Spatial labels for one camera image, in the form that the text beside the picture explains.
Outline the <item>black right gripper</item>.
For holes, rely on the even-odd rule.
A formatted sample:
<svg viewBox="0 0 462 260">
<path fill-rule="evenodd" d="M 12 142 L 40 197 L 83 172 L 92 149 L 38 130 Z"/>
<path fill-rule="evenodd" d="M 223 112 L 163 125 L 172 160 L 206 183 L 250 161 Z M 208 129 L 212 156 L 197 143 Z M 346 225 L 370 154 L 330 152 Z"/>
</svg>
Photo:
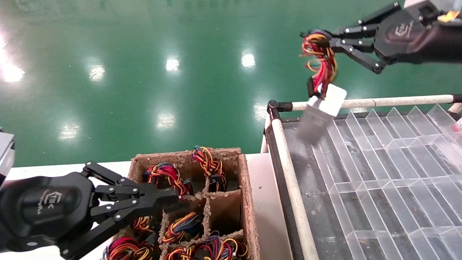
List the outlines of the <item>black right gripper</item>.
<svg viewBox="0 0 462 260">
<path fill-rule="evenodd" d="M 354 25 L 334 32 L 321 29 L 301 32 L 301 37 L 321 34 L 335 53 L 344 53 L 369 71 L 381 74 L 386 64 L 443 61 L 436 40 L 432 39 L 434 31 L 423 22 L 426 15 L 437 13 L 439 9 L 432 2 L 419 2 L 404 9 L 399 2 L 393 2 Z M 374 36 L 375 46 L 371 40 L 360 40 Z M 370 54 L 376 54 L 380 60 Z"/>
</svg>

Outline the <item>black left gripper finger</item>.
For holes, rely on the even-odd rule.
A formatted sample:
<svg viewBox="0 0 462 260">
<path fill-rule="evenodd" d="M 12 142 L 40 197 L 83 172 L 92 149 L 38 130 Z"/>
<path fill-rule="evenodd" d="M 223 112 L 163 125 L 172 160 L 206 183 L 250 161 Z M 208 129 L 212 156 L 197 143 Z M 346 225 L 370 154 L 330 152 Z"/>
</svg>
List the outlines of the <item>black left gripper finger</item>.
<svg viewBox="0 0 462 260">
<path fill-rule="evenodd" d="M 178 199 L 178 192 L 173 188 L 160 189 L 150 183 L 136 183 L 96 162 L 87 162 L 81 174 L 88 179 L 92 177 L 105 183 L 93 191 L 96 198 L 102 201 L 117 202 L 140 198 L 151 198 L 155 201 L 164 196 Z"/>
</svg>

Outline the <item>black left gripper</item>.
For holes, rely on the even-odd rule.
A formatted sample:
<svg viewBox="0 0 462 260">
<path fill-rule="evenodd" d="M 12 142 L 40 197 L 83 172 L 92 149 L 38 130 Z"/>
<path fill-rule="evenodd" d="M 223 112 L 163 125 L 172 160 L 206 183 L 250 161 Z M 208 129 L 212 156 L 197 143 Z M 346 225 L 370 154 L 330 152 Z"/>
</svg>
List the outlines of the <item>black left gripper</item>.
<svg viewBox="0 0 462 260">
<path fill-rule="evenodd" d="M 178 198 L 139 198 L 99 204 L 94 173 L 36 176 L 1 187 L 1 252 L 57 246 L 65 260 L 79 260 L 139 217 L 185 208 Z M 98 225 L 91 229 L 94 222 Z"/>
</svg>

